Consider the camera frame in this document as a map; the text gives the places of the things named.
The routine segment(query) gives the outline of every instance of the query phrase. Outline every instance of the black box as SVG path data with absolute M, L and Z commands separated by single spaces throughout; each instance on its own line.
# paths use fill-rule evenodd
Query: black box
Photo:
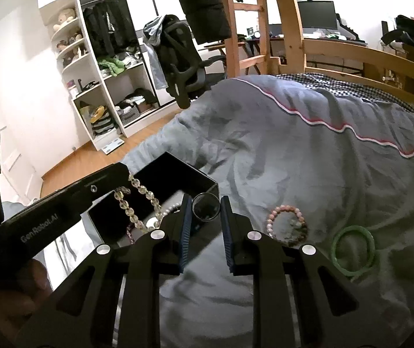
M 163 205 L 178 191 L 189 194 L 193 199 L 200 193 L 205 192 L 219 197 L 217 182 L 168 152 L 163 153 L 134 174 L 134 177 L 154 193 L 160 205 Z M 127 179 L 122 180 L 122 186 L 131 190 L 130 195 L 125 195 L 125 200 L 134 209 L 134 213 L 139 217 L 139 220 L 143 221 L 153 213 L 150 201 L 147 200 L 145 195 L 140 194 L 135 187 L 131 186 Z M 126 226 L 129 224 L 129 217 L 125 215 L 125 211 L 118 204 L 113 193 L 111 193 L 89 210 L 89 216 L 104 243 L 114 247 L 120 239 L 125 237 Z M 193 216 L 191 235 L 200 230 L 202 224 Z M 210 237 L 208 241 L 210 241 L 218 229 L 208 230 L 211 231 L 208 234 Z

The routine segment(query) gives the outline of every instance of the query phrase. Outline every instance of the office chair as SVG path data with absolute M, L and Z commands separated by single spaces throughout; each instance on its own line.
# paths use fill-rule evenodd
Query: office chair
M 160 46 L 155 51 L 168 83 L 167 92 L 180 108 L 188 108 L 191 100 L 226 78 L 226 57 L 218 55 L 202 60 L 192 42 L 189 26 L 172 14 L 162 23 Z M 223 62 L 225 71 L 206 74 L 205 67 L 217 61 Z

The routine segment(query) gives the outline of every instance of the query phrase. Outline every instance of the open jewelry box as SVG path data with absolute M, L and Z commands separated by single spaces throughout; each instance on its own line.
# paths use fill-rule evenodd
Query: open jewelry box
M 163 153 L 142 168 L 134 174 L 134 177 L 139 179 L 141 184 L 154 193 L 154 196 L 159 200 L 160 205 L 164 209 L 168 207 L 167 202 L 170 202 L 168 204 L 180 202 L 184 193 L 187 193 L 193 199 L 200 193 L 212 193 L 219 197 L 217 182 L 168 152 Z M 122 186 L 131 190 L 130 195 L 125 195 L 125 200 L 134 209 L 139 219 L 145 221 L 153 214 L 153 207 L 150 201 L 147 200 L 145 195 L 140 194 L 136 188 L 132 187 L 128 180 L 122 181 Z M 125 215 L 123 209 L 120 209 L 118 201 L 113 197 L 113 193 L 110 193 L 92 207 L 89 210 L 89 216 L 104 243 L 110 246 L 117 246 L 126 236 L 126 226 L 129 223 L 129 217 Z M 194 236 L 203 225 L 203 222 L 193 216 L 191 236 Z M 201 246 L 205 246 L 217 234 L 220 234 L 221 224 L 219 221 L 212 220 L 206 225 L 211 226 L 202 229 L 202 237 L 197 237 L 197 239 L 191 241 L 191 248 L 199 245 L 200 249 Z

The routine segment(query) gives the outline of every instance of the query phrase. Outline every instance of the silver screw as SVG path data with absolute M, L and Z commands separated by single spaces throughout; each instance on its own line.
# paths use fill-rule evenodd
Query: silver screw
M 314 253 L 317 252 L 317 249 L 314 248 L 312 245 L 310 244 L 306 244 L 305 246 L 302 246 L 302 252 L 305 255 L 313 255 Z
M 262 238 L 262 234 L 260 234 L 260 232 L 258 231 L 252 230 L 247 233 L 247 238 L 250 239 L 251 241 L 258 241 L 259 239 Z
M 107 244 L 101 244 L 99 247 L 97 247 L 96 252 L 99 255 L 105 255 L 108 254 L 110 252 L 110 246 Z
M 150 233 L 150 236 L 153 239 L 162 239 L 165 236 L 165 232 L 163 230 L 157 229 Z

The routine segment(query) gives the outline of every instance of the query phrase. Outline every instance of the gray bedsheet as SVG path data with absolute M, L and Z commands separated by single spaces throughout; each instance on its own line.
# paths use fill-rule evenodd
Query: gray bedsheet
M 343 227 L 367 227 L 375 264 L 354 281 L 399 343 L 413 330 L 413 113 L 251 75 L 220 82 L 123 162 L 136 172 L 164 151 L 217 180 L 258 230 L 272 207 L 294 205 L 308 242 L 328 254 Z M 347 239 L 338 256 L 357 268 L 366 248 Z M 252 279 L 229 274 L 221 236 L 160 288 L 160 328 L 164 347 L 252 345 Z

